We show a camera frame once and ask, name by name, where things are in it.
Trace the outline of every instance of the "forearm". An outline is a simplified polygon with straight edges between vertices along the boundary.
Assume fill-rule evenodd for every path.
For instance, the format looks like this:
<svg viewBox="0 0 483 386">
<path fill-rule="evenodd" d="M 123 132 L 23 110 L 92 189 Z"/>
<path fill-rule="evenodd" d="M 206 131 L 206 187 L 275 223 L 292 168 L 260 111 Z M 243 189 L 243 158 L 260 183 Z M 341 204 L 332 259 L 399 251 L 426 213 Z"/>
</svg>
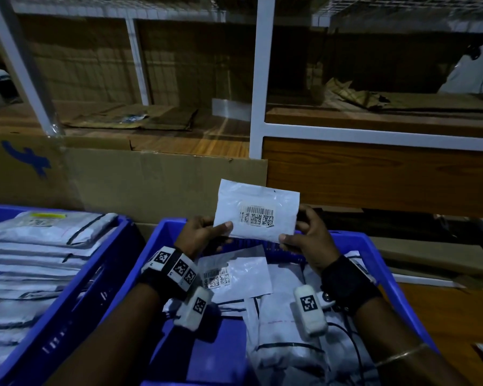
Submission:
<svg viewBox="0 0 483 386">
<path fill-rule="evenodd" d="M 122 384 L 162 305 L 153 288 L 136 285 L 46 384 Z"/>
<path fill-rule="evenodd" d="M 373 298 L 354 315 L 354 323 L 374 363 L 422 344 L 391 306 Z M 469 385 L 469 381 L 439 354 L 423 348 L 378 368 L 384 384 Z"/>
</svg>

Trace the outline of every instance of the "hand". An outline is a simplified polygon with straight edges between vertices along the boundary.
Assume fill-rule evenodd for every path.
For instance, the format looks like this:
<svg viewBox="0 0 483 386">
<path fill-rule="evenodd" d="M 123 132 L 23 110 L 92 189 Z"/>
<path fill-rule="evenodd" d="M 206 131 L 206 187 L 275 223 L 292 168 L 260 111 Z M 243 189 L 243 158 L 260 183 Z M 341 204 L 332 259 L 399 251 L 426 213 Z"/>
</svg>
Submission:
<svg viewBox="0 0 483 386">
<path fill-rule="evenodd" d="M 340 257 L 340 252 L 315 210 L 301 204 L 299 211 L 306 214 L 309 222 L 297 221 L 296 228 L 302 234 L 279 235 L 279 247 L 284 251 L 302 253 L 311 268 L 320 275 L 329 264 Z"/>
<path fill-rule="evenodd" d="M 212 217 L 188 219 L 174 243 L 175 247 L 193 260 L 212 239 L 226 235 L 233 229 L 232 222 L 225 222 L 213 227 L 213 221 Z"/>
</svg>

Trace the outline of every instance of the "person's left hand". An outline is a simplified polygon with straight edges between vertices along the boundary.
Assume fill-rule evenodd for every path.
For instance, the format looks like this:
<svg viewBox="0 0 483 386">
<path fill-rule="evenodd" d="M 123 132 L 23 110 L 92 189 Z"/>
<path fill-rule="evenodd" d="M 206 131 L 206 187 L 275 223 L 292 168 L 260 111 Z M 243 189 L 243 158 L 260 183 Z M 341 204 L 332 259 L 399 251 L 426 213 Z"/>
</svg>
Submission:
<svg viewBox="0 0 483 386">
<path fill-rule="evenodd" d="M 231 221 L 215 227 L 212 226 L 213 221 L 213 217 L 188 219 L 174 243 L 175 247 L 193 260 L 206 248 L 212 239 L 227 235 L 233 229 Z"/>
</svg>

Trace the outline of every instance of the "blue handwritten mark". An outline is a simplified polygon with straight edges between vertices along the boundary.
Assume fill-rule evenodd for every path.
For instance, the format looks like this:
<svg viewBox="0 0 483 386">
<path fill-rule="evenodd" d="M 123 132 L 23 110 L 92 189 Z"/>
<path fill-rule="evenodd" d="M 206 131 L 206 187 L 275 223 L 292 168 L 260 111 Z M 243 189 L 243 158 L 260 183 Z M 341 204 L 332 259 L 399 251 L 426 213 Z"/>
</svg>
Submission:
<svg viewBox="0 0 483 386">
<path fill-rule="evenodd" d="M 32 165 L 32 168 L 34 168 L 39 177 L 47 177 L 43 169 L 52 168 L 48 158 L 35 155 L 31 148 L 23 148 L 23 152 L 20 152 L 14 149 L 9 141 L 2 141 L 2 146 L 11 157 L 20 162 Z"/>
</svg>

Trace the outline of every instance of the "person's right hand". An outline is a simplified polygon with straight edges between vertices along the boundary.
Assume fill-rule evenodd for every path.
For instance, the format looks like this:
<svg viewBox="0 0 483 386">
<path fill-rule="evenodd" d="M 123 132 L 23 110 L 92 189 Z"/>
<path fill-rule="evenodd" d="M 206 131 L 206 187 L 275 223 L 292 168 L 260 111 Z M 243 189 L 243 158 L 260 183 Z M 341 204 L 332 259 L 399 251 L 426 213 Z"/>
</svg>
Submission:
<svg viewBox="0 0 483 386">
<path fill-rule="evenodd" d="M 279 246 L 284 251 L 302 253 L 313 271 L 319 275 L 340 257 L 333 238 L 315 210 L 301 204 L 299 211 L 306 214 L 309 222 L 297 221 L 296 228 L 302 234 L 279 235 Z"/>
</svg>

